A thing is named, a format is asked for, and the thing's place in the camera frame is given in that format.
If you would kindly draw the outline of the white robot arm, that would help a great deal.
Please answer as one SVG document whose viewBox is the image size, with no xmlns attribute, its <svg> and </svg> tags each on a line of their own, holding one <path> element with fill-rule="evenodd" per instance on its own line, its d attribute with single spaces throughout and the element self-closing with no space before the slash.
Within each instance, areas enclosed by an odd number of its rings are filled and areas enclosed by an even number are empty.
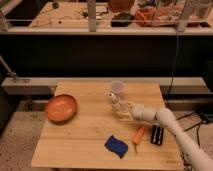
<svg viewBox="0 0 213 171">
<path fill-rule="evenodd" d="M 211 159 L 198 144 L 181 128 L 173 112 L 166 108 L 150 108 L 130 101 L 119 101 L 113 105 L 116 114 L 136 121 L 146 121 L 166 128 L 175 138 L 179 148 L 195 171 L 213 171 Z"/>
</svg>

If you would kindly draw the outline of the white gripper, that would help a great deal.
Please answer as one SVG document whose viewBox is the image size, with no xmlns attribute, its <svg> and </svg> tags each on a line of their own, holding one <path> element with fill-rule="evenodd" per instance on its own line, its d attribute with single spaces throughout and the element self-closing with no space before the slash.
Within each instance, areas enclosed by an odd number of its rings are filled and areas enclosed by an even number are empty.
<svg viewBox="0 0 213 171">
<path fill-rule="evenodd" d="M 146 121 L 149 123 L 152 123 L 155 119 L 156 110 L 154 108 L 145 107 L 141 104 L 134 104 L 134 102 L 126 100 L 121 101 L 121 104 L 125 107 L 132 108 L 130 113 L 117 112 L 117 115 L 121 118 Z"/>
</svg>

